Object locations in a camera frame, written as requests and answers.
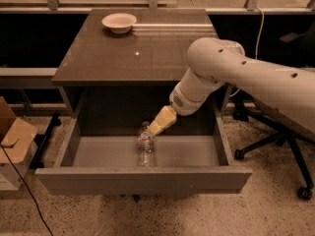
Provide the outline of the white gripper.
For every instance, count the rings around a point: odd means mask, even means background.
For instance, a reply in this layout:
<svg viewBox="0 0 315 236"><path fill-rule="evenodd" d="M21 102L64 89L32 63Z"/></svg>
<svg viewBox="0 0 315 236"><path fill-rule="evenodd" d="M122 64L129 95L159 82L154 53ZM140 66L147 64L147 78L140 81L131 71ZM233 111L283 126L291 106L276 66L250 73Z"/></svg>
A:
<svg viewBox="0 0 315 236"><path fill-rule="evenodd" d="M170 105L164 106L149 126L149 130L154 136L160 134L176 121L176 113L181 116L188 116L197 111L196 103L183 94L180 90L180 84L177 84L171 92L169 102Z"/></svg>

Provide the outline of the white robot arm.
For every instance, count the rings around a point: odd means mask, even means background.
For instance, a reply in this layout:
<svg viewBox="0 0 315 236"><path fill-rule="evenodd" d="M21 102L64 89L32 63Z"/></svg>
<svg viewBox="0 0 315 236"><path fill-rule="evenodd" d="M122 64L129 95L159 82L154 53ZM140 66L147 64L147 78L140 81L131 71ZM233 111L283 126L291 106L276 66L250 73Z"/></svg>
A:
<svg viewBox="0 0 315 236"><path fill-rule="evenodd" d="M178 115L196 112L225 84L250 94L255 105L296 134L315 137L315 72L251 59L240 44L217 38L195 40L187 51L188 70L149 126L156 136Z"/></svg>

